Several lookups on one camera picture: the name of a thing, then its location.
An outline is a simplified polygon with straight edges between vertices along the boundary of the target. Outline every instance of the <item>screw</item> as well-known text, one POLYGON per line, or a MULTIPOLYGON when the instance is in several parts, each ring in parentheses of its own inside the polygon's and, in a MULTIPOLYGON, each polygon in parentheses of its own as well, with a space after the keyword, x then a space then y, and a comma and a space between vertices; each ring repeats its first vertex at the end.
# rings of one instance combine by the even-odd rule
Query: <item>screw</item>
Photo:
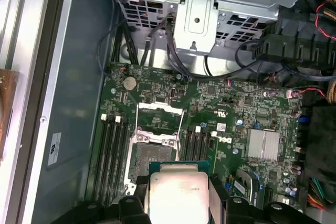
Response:
POLYGON ((243 201, 241 198, 233 198, 233 202, 239 204, 239 203, 242 203, 243 201))
POLYGON ((281 210, 282 207, 279 205, 279 204, 272 204, 272 207, 275 209, 275 210, 281 210))
POLYGON ((45 116, 42 116, 41 118, 40 118, 40 122, 41 123, 45 123, 47 121, 47 118, 45 117, 45 116))
POLYGON ((96 205, 90 205, 90 206, 88 206, 88 209, 94 209, 96 207, 97 207, 96 205))

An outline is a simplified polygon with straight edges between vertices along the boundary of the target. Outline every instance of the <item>integrated circuit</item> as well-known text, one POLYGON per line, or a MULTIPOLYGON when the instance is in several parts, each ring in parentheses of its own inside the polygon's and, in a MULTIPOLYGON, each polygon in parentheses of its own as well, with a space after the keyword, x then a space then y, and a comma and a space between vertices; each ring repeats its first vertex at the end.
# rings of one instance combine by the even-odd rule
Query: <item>integrated circuit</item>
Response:
POLYGON ((208 94, 216 94, 216 87, 215 86, 208 86, 207 93, 208 94))
POLYGON ((252 97, 245 97, 244 104, 245 105, 252 105, 253 98, 252 97))

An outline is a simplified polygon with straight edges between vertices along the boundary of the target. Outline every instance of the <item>black cable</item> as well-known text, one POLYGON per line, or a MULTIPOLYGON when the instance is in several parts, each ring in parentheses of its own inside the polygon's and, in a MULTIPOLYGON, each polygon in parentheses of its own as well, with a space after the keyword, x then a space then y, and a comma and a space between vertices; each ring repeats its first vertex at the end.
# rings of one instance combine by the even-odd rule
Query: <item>black cable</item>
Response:
POLYGON ((111 56, 112 62, 119 62, 120 48, 122 43, 122 27, 118 27, 115 31, 115 38, 113 43, 113 51, 111 56))
POLYGON ((179 66, 172 60, 171 56, 170 56, 170 50, 169 50, 169 47, 167 45, 167 59, 168 59, 168 62, 170 63, 170 65, 177 71, 177 72, 180 72, 181 74, 185 74, 187 75, 185 72, 183 72, 183 70, 181 68, 179 68, 179 66))
POLYGON ((118 22, 114 27, 112 27, 106 34, 104 34, 104 36, 98 41, 98 45, 97 45, 97 54, 96 54, 96 58, 97 58, 97 63, 99 66, 99 69, 101 70, 101 72, 103 73, 104 76, 106 77, 110 77, 113 76, 115 73, 107 73, 104 70, 104 66, 101 63, 101 57, 100 57, 100 51, 101 51, 101 44, 103 43, 103 41, 111 34, 113 33, 119 26, 121 26, 126 20, 122 19, 122 21, 118 22))
POLYGON ((142 58, 141 58, 141 61, 140 61, 140 65, 141 66, 145 65, 145 63, 146 63, 148 52, 149 52, 150 47, 151 47, 151 41, 150 40, 152 39, 152 36, 154 35, 155 32, 157 32, 158 30, 162 29, 165 26, 165 24, 166 24, 166 20, 163 20, 156 27, 154 27, 150 31, 150 33, 148 34, 149 40, 146 40, 146 43, 145 43, 145 50, 143 52, 143 55, 142 55, 142 58))
POLYGON ((136 48, 131 36, 130 28, 126 22, 122 25, 122 27, 131 64, 139 65, 138 54, 136 53, 136 48))
POLYGON ((185 72, 189 77, 191 77, 194 80, 197 81, 212 81, 212 80, 217 80, 217 79, 227 79, 230 78, 232 76, 236 76, 242 72, 244 72, 245 70, 251 68, 252 66, 256 65, 257 63, 259 63, 259 61, 254 61, 252 63, 250 63, 249 65, 245 66, 244 68, 238 69, 236 71, 233 71, 231 73, 226 73, 220 76, 198 76, 195 74, 192 74, 181 62, 181 60, 179 59, 176 50, 175 50, 175 43, 174 43, 174 37, 173 37, 173 30, 172 30, 172 23, 170 20, 167 20, 167 25, 166 25, 166 34, 167 34, 167 42, 168 42, 168 47, 170 50, 170 53, 172 55, 172 60, 174 60, 174 62, 178 65, 178 67, 185 72))
POLYGON ((207 74, 208 74, 209 76, 213 76, 212 73, 210 72, 210 69, 209 69, 208 57, 209 57, 209 55, 205 55, 205 56, 204 56, 205 70, 207 71, 207 74))
MULTIPOLYGON (((248 44, 255 44, 255 43, 260 43, 260 40, 259 39, 253 39, 253 40, 246 41, 246 42, 242 43, 238 47, 238 49, 236 50, 236 52, 235 52, 235 61, 236 61, 237 65, 240 66, 241 68, 245 67, 245 65, 240 61, 239 56, 238 56, 238 52, 241 50, 241 48, 243 46, 246 46, 248 44)), ((250 71, 251 73, 254 73, 254 74, 256 73, 252 69, 247 69, 247 70, 250 71)))
POLYGON ((286 63, 281 63, 282 67, 285 68, 288 72, 291 74, 298 76, 304 80, 307 81, 318 81, 318 82, 324 82, 324 81, 334 81, 336 80, 336 76, 312 76, 310 74, 302 73, 297 69, 291 68, 286 63))

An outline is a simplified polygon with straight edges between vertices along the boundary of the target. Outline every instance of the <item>chip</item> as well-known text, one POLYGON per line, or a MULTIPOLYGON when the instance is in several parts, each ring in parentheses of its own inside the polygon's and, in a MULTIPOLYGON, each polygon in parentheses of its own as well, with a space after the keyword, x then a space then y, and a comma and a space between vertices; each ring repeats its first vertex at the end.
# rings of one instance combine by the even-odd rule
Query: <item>chip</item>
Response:
POLYGON ((209 86, 207 90, 208 94, 216 94, 216 87, 215 86, 209 86))
POLYGON ((276 170, 270 170, 268 178, 270 180, 277 180, 278 172, 276 170))
POLYGON ((157 102, 166 102, 166 99, 164 97, 156 97, 157 102))
POLYGON ((244 104, 245 105, 252 105, 253 98, 252 97, 246 97, 244 104))

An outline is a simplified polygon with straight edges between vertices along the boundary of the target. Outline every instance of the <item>blue capacitor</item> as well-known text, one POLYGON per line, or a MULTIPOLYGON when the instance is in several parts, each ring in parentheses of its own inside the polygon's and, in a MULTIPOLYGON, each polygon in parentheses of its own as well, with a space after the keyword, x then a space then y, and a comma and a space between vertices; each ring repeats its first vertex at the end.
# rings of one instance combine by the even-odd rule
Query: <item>blue capacitor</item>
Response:
POLYGON ((289 195, 295 197, 296 192, 294 190, 290 191, 289 195))
POLYGON ((307 123, 310 123, 310 119, 311 117, 310 116, 305 116, 305 115, 302 115, 299 117, 299 123, 302 123, 302 124, 307 124, 307 123))
POLYGON ((231 187, 231 184, 229 182, 225 183, 225 190, 229 191, 231 187))
POLYGON ((242 125, 243 125, 243 121, 242 121, 242 119, 238 119, 237 122, 236 122, 236 124, 237 124, 238 126, 242 126, 242 125))
POLYGON ((256 123, 256 124, 254 125, 254 128, 257 129, 257 130, 260 129, 260 123, 256 123))
POLYGON ((286 187, 285 192, 286 194, 289 194, 291 192, 291 189, 289 187, 286 187))

